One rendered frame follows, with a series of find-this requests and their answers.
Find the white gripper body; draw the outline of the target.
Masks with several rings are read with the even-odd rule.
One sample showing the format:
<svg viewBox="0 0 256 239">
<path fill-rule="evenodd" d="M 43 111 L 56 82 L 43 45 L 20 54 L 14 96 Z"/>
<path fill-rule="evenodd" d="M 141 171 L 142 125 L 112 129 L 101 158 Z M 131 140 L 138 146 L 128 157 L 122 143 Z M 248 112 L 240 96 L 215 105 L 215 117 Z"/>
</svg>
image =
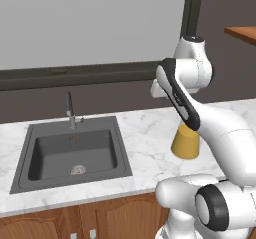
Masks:
<svg viewBox="0 0 256 239">
<path fill-rule="evenodd" d="M 153 80 L 150 93 L 153 98 L 168 98 L 165 91 L 159 86 L 156 79 Z"/>
</svg>

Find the yellow cup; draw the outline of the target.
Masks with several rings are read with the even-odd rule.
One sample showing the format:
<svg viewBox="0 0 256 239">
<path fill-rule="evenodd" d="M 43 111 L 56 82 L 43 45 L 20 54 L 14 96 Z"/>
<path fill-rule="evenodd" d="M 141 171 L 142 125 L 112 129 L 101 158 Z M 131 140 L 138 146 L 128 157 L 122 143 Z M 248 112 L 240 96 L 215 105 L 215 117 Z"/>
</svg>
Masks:
<svg viewBox="0 0 256 239">
<path fill-rule="evenodd" d="M 200 136 L 185 124 L 180 124 L 171 145 L 176 157 L 192 160 L 199 155 Z"/>
</svg>

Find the grey metal tap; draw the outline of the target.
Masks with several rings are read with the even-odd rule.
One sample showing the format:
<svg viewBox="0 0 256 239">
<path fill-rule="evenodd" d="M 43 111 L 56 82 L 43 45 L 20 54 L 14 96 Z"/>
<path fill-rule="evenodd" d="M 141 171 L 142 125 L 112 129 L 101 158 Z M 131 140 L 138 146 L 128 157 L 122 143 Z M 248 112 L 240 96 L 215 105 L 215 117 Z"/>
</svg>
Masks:
<svg viewBox="0 0 256 239">
<path fill-rule="evenodd" d="M 75 130 L 78 123 L 84 122 L 84 117 L 82 116 L 80 119 L 76 119 L 73 109 L 72 96 L 69 91 L 66 92 L 66 114 L 69 117 L 70 128 Z"/>
</svg>

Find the brown wooden shelf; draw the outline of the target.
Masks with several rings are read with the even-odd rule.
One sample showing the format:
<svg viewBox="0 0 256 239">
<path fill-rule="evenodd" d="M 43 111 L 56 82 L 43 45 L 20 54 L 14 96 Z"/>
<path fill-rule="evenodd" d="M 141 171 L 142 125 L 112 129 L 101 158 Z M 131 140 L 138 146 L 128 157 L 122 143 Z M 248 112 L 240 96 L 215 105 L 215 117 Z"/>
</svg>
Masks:
<svg viewBox="0 0 256 239">
<path fill-rule="evenodd" d="M 224 32 L 239 40 L 256 46 L 256 26 L 225 27 Z"/>
</svg>

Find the dark grey sink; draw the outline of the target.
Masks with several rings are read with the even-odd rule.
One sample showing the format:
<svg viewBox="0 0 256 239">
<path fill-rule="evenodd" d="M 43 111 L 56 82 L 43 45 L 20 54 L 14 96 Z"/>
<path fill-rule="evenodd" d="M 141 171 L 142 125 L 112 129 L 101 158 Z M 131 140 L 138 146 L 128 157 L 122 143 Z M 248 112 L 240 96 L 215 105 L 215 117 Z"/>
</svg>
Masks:
<svg viewBox="0 0 256 239">
<path fill-rule="evenodd" d="M 73 166 L 86 173 L 71 175 Z M 127 177 L 132 174 L 117 118 L 99 117 L 31 124 L 23 144 L 12 194 Z"/>
</svg>

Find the round metal sink drain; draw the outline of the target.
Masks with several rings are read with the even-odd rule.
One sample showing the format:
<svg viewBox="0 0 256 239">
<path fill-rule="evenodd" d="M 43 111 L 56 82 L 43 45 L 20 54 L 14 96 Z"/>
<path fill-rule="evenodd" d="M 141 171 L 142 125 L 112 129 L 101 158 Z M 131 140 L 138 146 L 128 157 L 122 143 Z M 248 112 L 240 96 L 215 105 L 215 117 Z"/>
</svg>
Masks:
<svg viewBox="0 0 256 239">
<path fill-rule="evenodd" d="M 85 173 L 86 173 L 86 168 L 83 165 L 73 166 L 70 171 L 71 175 L 81 175 L 81 174 L 85 174 Z"/>
</svg>

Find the brown wooden cupboard door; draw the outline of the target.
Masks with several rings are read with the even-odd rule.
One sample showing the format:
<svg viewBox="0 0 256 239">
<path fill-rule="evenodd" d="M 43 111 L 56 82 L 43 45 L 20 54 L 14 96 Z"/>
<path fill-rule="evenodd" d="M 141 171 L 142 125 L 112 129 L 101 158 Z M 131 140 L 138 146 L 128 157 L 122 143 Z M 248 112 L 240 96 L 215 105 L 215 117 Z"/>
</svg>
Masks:
<svg viewBox="0 0 256 239">
<path fill-rule="evenodd" d="M 76 207 L 0 218 L 0 239 L 84 239 Z"/>
<path fill-rule="evenodd" d="M 165 223 L 168 209 L 154 193 L 87 203 L 78 206 L 85 239 L 155 239 Z"/>
</svg>

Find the window with dark frame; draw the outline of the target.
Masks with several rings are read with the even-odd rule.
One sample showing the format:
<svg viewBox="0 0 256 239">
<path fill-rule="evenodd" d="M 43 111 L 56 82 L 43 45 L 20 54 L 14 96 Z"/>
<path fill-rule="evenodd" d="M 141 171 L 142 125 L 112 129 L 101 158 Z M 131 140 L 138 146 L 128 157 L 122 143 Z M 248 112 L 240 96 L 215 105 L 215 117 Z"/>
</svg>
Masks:
<svg viewBox="0 0 256 239">
<path fill-rule="evenodd" d="M 202 0 L 0 0 L 0 91 L 151 80 Z"/>
</svg>

